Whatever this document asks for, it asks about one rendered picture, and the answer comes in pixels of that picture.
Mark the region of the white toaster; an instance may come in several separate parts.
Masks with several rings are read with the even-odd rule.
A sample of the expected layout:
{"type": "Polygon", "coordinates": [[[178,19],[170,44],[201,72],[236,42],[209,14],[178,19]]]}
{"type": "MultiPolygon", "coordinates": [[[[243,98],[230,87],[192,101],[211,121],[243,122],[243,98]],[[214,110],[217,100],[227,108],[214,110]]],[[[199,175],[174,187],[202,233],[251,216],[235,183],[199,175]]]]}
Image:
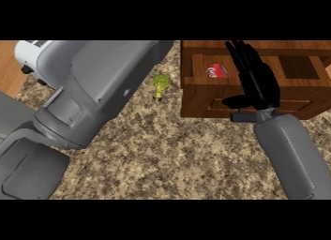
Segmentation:
{"type": "Polygon", "coordinates": [[[56,89],[66,79],[72,60],[84,40],[19,40],[13,57],[23,74],[31,74],[41,85],[56,89]]]}

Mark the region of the wooden drawer front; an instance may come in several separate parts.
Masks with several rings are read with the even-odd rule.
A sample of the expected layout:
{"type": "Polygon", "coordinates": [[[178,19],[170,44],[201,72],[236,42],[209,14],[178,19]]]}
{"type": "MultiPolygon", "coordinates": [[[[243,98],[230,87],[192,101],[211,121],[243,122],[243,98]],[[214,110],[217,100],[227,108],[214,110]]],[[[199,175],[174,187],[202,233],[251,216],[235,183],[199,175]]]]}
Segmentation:
{"type": "MultiPolygon", "coordinates": [[[[331,80],[277,79],[280,103],[277,111],[307,120],[331,109],[331,80]]],[[[221,104],[221,99],[240,95],[236,77],[212,79],[184,77],[181,117],[227,118],[236,110],[221,104]]]]}

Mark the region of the red can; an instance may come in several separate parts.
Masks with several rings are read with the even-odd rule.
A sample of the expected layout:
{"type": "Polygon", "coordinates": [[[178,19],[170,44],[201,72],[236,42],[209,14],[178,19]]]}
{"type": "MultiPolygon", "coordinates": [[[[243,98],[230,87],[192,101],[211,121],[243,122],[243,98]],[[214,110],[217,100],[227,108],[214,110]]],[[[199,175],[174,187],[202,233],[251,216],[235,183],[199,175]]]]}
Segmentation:
{"type": "Polygon", "coordinates": [[[206,68],[206,75],[209,78],[227,79],[229,74],[220,64],[211,64],[206,68]]]}

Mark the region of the green broccoli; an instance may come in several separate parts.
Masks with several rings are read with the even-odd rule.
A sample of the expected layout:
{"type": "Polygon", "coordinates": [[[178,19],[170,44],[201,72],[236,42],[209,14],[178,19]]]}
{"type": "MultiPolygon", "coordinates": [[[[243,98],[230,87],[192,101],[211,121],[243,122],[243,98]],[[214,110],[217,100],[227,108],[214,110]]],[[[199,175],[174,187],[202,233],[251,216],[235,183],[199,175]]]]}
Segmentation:
{"type": "Polygon", "coordinates": [[[150,83],[155,86],[155,94],[153,94],[152,98],[161,100],[162,92],[170,86],[170,78],[165,75],[156,75],[153,77],[150,83]]]}

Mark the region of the wooden drawer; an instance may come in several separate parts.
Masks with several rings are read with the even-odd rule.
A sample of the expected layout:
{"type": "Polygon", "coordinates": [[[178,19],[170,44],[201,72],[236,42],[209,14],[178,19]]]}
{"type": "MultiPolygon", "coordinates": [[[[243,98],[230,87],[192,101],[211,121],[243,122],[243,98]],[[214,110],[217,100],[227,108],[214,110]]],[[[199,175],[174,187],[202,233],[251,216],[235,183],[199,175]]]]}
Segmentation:
{"type": "Polygon", "coordinates": [[[331,40],[183,40],[183,117],[252,117],[273,108],[307,120],[331,109],[331,40]]]}
{"type": "MultiPolygon", "coordinates": [[[[307,120],[331,109],[331,80],[277,79],[280,103],[277,111],[307,120]]],[[[240,95],[236,77],[212,79],[184,77],[181,117],[227,118],[236,110],[221,104],[221,99],[240,95]]]]}

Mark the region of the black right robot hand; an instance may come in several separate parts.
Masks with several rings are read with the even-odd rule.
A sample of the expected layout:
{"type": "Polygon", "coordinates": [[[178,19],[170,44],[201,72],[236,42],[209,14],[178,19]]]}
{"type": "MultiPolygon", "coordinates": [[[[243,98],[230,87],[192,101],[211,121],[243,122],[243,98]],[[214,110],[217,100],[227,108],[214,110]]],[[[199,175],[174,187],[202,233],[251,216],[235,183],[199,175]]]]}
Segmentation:
{"type": "Polygon", "coordinates": [[[279,87],[268,65],[261,61],[254,47],[242,40],[224,42],[237,70],[243,94],[226,97],[221,103],[230,109],[254,107],[257,111],[279,106],[279,87]]]}

